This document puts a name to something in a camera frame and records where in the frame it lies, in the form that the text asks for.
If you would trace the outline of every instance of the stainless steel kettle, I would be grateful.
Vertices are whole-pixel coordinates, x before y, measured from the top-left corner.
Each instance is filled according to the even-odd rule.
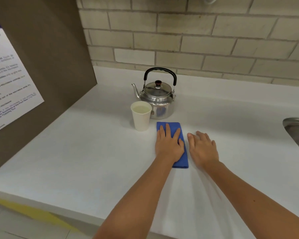
[[[134,88],[134,94],[137,99],[140,99],[141,101],[146,101],[152,105],[152,112],[150,117],[152,119],[164,119],[169,117],[174,112],[174,103],[176,95],[174,94],[174,90],[171,90],[171,86],[169,84],[161,82],[160,80],[145,85],[147,75],[152,70],[163,70],[170,73],[174,78],[173,86],[175,89],[177,81],[176,74],[169,69],[161,67],[154,67],[145,71],[144,86],[143,90],[140,93],[138,93],[135,84],[132,84],[132,86]]]

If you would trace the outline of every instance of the black kettle handle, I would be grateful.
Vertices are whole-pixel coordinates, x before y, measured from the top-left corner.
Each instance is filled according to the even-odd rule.
[[[150,68],[150,69],[148,69],[148,70],[145,71],[145,74],[144,74],[144,85],[145,85],[145,81],[147,80],[148,73],[151,72],[151,71],[153,71],[153,70],[162,70],[162,71],[170,73],[173,76],[173,78],[174,78],[173,86],[176,85],[176,82],[177,82],[176,74],[173,71],[171,71],[170,69],[161,68],[161,67],[154,67],[154,68]]]

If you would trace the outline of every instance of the white paper cup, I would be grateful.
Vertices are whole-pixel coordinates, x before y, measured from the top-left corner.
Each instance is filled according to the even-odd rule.
[[[136,101],[131,105],[135,129],[146,131],[150,125],[151,104],[145,101]]]

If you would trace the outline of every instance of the poster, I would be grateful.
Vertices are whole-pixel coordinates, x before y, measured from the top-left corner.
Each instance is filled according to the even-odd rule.
[[[0,26],[0,129],[44,102]]]

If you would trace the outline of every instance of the kettle spout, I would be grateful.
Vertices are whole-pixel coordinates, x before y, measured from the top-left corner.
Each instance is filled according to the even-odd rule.
[[[138,93],[138,91],[137,91],[137,88],[136,88],[135,84],[132,84],[132,86],[133,86],[133,89],[134,89],[134,95],[135,95],[135,97],[136,97],[137,99],[139,99],[139,98],[140,98],[140,95],[139,95],[139,93]]]

